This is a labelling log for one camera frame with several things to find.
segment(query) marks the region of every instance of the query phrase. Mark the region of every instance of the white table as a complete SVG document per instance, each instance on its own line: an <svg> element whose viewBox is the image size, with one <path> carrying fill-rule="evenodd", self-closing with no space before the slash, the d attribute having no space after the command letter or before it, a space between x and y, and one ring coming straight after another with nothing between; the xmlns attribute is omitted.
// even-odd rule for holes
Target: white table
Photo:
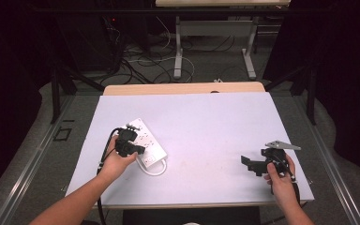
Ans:
<svg viewBox="0 0 360 225"><path fill-rule="evenodd" d="M183 7L264 7L264 6L286 6L291 0L157 0L158 7L183 8ZM242 49L247 75L254 81L256 73L250 52L259 17L252 21L181 21L176 17L176 59L174 63L174 78L181 77L181 66L183 49L181 48L181 36L238 36L247 37L247 47Z"/></svg>
<svg viewBox="0 0 360 225"><path fill-rule="evenodd" d="M233 84L234 92L240 89L240 84L245 85ZM189 93L201 93L192 92L198 86L218 91L222 86L224 91L231 92L227 89L230 83L161 84L157 88L162 85L169 85L172 91L176 87L188 88ZM96 175L110 132L140 117L168 153L168 169L161 176L150 176L142 172L137 163L131 164L102 195L105 207L179 208L275 203L263 178L249 172L241 163L241 156L264 160L260 150L265 148L265 143L289 142L269 93L143 95L143 86L136 86L141 92L135 95L100 97L67 194ZM296 154L291 150L287 153L296 164L301 201L314 200Z"/></svg>

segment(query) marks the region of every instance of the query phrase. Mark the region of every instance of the power strip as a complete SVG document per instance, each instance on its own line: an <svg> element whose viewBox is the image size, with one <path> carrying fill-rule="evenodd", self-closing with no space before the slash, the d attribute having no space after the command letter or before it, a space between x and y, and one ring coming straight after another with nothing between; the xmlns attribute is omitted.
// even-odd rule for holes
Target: power strip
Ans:
<svg viewBox="0 0 360 225"><path fill-rule="evenodd" d="M139 164L148 170L148 168L163 160L162 163L164 163L166 167L164 159L167 158L168 154L163 150L159 142L157 142L143 120L138 118L128 124L138 129L135 130L138 135L133 143L145 147L144 154L138 155L137 157Z"/></svg>

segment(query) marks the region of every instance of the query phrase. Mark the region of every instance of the person's right hand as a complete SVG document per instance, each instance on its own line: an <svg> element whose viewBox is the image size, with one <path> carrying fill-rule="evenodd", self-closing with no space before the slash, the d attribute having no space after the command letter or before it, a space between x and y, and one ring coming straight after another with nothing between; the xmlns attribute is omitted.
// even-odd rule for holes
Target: person's right hand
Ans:
<svg viewBox="0 0 360 225"><path fill-rule="evenodd" d="M288 160L291 172L295 174L293 160L288 155L286 155L286 159ZM267 171L268 174L264 177L264 179L267 180L267 184L272 185L277 204L282 211L292 206L299 205L289 173L285 172L285 175L279 175L272 162L268 163Z"/></svg>

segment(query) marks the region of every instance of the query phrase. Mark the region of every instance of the metal bracket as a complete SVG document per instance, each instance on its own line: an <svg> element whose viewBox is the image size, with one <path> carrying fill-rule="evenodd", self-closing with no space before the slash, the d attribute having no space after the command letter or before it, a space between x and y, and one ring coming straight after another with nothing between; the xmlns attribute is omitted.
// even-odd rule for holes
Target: metal bracket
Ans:
<svg viewBox="0 0 360 225"><path fill-rule="evenodd" d="M273 141L267 143L265 146L272 147L276 149L293 149L293 150L302 150L301 147L298 147L296 145L291 145L289 143L281 142L281 141Z"/></svg>

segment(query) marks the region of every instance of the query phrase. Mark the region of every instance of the person's left hand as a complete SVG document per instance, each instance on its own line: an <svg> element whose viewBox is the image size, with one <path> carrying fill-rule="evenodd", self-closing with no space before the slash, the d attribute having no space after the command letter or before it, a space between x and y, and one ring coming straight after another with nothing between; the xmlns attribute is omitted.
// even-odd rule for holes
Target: person's left hand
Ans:
<svg viewBox="0 0 360 225"><path fill-rule="evenodd" d="M115 151L115 141L118 136L112 136L107 150L107 157L104 161L103 168L98 174L111 182L116 180L127 168L127 166L136 160L137 153L133 153L127 157L119 156Z"/></svg>

